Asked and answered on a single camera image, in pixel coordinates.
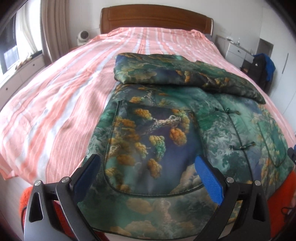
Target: silver screw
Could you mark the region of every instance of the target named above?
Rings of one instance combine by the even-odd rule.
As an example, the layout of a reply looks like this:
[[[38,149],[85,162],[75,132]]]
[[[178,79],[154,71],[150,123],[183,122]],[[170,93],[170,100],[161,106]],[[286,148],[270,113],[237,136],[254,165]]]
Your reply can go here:
[[[41,184],[41,181],[40,181],[40,180],[37,180],[37,181],[34,183],[35,186],[39,186],[40,184]]]
[[[260,185],[261,185],[261,182],[258,181],[258,180],[256,180],[256,181],[255,181],[255,185],[256,185],[256,186],[260,186]]]
[[[226,181],[228,183],[233,183],[234,182],[234,179],[232,177],[228,177],[228,178],[226,178]]]
[[[62,178],[63,183],[67,183],[67,182],[69,182],[69,180],[70,180],[70,177],[63,177]]]

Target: patch pocket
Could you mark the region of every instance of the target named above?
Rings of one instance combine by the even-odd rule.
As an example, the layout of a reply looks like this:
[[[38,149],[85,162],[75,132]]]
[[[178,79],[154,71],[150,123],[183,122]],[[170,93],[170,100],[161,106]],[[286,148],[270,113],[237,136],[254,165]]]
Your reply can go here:
[[[280,137],[277,127],[268,121],[258,122],[258,126],[266,145],[269,158],[275,167],[279,167],[287,157],[287,149]]]
[[[120,101],[104,173],[117,191],[167,196],[202,187],[195,168],[204,154],[194,113]]]

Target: wooden headboard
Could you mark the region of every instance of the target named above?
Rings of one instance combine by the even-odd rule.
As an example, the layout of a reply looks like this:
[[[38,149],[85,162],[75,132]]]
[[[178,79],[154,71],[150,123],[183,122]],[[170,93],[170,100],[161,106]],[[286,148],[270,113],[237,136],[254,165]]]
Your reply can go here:
[[[103,8],[101,33],[106,34],[119,27],[195,29],[212,35],[213,19],[193,11],[163,5],[129,4]]]

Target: pink striped bed sheet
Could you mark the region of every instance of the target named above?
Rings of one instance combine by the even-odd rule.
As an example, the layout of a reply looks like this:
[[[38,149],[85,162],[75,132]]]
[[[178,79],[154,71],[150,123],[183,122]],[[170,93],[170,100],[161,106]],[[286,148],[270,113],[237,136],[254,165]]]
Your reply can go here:
[[[228,63],[202,33],[163,28],[118,28],[98,35],[39,73],[0,112],[0,172],[29,183],[71,175],[86,150],[116,85],[115,56],[122,52],[176,54],[200,60],[248,79],[262,93],[266,108],[289,146],[296,138],[270,98]]]

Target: white fan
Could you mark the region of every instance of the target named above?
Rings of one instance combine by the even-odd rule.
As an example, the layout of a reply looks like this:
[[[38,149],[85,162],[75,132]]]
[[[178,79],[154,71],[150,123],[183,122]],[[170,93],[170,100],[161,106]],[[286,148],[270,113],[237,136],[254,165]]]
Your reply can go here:
[[[87,31],[81,31],[77,36],[77,45],[81,46],[87,43],[89,39],[89,33]]]

